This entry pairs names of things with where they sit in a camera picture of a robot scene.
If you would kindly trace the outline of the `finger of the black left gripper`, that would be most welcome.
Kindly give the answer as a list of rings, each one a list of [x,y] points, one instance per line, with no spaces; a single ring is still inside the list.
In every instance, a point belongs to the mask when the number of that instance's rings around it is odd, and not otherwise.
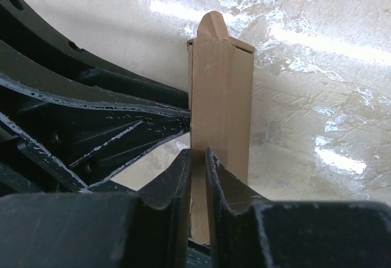
[[[186,92],[139,76],[79,48],[24,0],[1,0],[1,40],[35,63],[81,84],[188,108]]]
[[[105,183],[190,128],[187,110],[87,100],[97,92],[73,85],[55,95],[1,75],[1,123],[20,138],[25,156],[76,192]]]

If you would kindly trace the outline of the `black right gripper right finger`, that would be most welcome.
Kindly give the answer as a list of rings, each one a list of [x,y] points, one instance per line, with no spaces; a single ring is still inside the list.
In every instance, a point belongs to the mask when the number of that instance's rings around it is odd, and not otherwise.
[[[389,267],[390,207],[271,201],[205,154],[213,267]]]

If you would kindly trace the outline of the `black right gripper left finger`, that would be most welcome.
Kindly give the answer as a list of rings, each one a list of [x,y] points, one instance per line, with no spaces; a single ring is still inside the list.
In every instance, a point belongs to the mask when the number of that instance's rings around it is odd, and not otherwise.
[[[185,267],[191,151],[137,192],[1,199],[2,267]]]

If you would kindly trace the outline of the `brown cardboard box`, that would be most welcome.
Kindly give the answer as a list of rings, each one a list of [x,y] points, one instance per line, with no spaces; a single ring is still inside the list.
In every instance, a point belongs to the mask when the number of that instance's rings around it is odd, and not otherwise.
[[[229,35],[221,13],[206,13],[188,41],[191,111],[191,237],[209,244],[205,152],[211,148],[242,182],[248,179],[255,48]]]

